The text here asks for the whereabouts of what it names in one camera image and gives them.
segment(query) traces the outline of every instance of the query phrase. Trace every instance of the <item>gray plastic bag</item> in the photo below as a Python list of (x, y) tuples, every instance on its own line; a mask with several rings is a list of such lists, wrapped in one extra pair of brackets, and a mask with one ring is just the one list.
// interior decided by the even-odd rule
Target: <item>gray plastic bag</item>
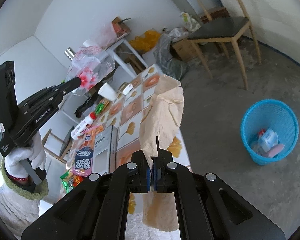
[(180, 80), (188, 71), (188, 65), (180, 60), (172, 58), (170, 54), (171, 37), (161, 34), (154, 49), (154, 58), (162, 72), (170, 77)]

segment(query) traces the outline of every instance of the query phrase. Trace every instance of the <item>white box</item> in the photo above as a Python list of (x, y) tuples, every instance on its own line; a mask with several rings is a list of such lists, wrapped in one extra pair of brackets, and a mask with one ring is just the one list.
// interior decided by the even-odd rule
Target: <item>white box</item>
[(97, 134), (94, 140), (92, 172), (100, 175), (109, 174), (115, 170), (117, 153), (117, 128), (113, 125)]

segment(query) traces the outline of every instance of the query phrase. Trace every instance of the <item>blue floor trim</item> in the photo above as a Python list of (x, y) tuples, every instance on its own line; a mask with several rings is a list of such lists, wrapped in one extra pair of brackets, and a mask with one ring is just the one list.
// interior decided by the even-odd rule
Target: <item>blue floor trim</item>
[[(242, 37), (244, 37), (244, 38), (246, 38), (246, 39), (248, 39), (248, 40), (252, 40), (252, 38), (250, 38), (250, 37), (248, 37), (248, 36), (244, 36), (244, 35), (243, 35)], [(272, 49), (272, 50), (274, 50), (275, 52), (279, 53), (279, 54), (282, 55), (282, 56), (285, 56), (287, 59), (290, 59), (293, 63), (295, 63), (296, 65), (298, 65), (298, 66), (300, 67), (300, 63), (298, 63), (297, 61), (295, 61), (293, 58), (289, 57), (287, 54), (285, 54), (285, 53), (281, 52), (280, 50), (277, 50), (277, 49), (275, 49), (274, 47), (271, 47), (271, 46), (269, 46), (268, 44), (263, 43), (263, 42), (261, 42), (261, 41), (258, 41), (258, 43), (261, 44), (261, 45), (263, 45), (263, 46), (266, 46), (266, 47), (268, 47), (268, 48), (270, 48), (270, 49)]]

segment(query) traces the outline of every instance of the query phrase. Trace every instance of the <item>blue trash bin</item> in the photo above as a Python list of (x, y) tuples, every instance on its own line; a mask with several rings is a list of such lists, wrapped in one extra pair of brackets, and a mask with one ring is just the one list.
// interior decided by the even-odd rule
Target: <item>blue trash bin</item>
[[(250, 144), (257, 139), (261, 129), (271, 128), (278, 134), (279, 143), (285, 145), (284, 149), (273, 158), (266, 158), (256, 154)], [(285, 103), (266, 99), (252, 105), (241, 122), (242, 142), (249, 152), (252, 160), (259, 165), (266, 165), (280, 161), (294, 149), (299, 134), (299, 126), (294, 112)]]

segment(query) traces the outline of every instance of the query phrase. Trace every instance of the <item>red bottle cap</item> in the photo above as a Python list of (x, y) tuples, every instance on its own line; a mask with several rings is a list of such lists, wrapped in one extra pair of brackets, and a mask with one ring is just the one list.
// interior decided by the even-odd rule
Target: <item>red bottle cap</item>
[(90, 117), (95, 120), (96, 119), (96, 114), (94, 112), (90, 113)]
[(266, 129), (261, 129), (261, 130), (257, 133), (258, 138), (259, 138), (260, 136), (262, 136), (265, 132), (266, 132)]

